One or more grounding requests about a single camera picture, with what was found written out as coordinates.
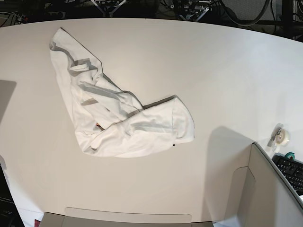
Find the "white printed t-shirt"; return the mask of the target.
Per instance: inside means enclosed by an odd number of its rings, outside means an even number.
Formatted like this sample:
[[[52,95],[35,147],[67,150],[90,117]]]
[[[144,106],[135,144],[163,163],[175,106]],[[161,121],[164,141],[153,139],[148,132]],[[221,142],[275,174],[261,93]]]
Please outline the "white printed t-shirt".
[[[50,58],[81,151],[135,158],[194,140],[194,120],[172,96],[148,108],[103,72],[101,61],[64,29],[52,37]]]

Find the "clear tape dispenser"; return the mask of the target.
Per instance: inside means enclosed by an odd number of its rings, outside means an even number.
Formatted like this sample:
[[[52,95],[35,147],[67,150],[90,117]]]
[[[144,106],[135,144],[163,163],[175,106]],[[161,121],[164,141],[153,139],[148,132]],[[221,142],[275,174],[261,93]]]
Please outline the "clear tape dispenser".
[[[273,152],[278,153],[282,147],[285,147],[290,141],[289,132],[284,128],[284,125],[278,123],[267,143],[267,146],[272,149]]]

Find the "beige partition box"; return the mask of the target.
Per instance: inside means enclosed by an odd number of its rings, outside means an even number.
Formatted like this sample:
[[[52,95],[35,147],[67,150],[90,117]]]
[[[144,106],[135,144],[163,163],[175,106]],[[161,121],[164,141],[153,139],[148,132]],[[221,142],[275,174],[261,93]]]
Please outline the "beige partition box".
[[[41,227],[301,227],[303,201],[257,143],[248,166],[238,168],[223,219],[192,222],[189,214],[132,214],[66,208],[46,212]]]

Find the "green tape roll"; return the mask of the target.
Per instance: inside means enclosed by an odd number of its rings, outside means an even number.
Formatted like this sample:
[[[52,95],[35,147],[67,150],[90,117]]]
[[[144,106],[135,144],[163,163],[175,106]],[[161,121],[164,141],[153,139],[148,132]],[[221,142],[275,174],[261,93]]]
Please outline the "green tape roll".
[[[295,155],[293,152],[288,152],[285,154],[285,157],[290,159],[290,160],[295,160]]]

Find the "black computer keyboard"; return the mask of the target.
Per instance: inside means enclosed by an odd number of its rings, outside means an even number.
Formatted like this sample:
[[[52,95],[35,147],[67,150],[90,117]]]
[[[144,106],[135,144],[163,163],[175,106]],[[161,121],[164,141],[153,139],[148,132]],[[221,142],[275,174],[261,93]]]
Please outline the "black computer keyboard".
[[[298,195],[303,194],[303,164],[284,156],[273,156],[272,161],[275,163],[280,172],[284,175]]]

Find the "black monitor corner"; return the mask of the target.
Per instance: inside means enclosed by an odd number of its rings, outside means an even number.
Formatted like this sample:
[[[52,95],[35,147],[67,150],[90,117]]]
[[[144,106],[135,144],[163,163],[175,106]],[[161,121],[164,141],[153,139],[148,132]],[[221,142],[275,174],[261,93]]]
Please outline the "black monitor corner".
[[[5,161],[0,157],[0,226],[24,227],[24,223],[12,198],[5,170]]]

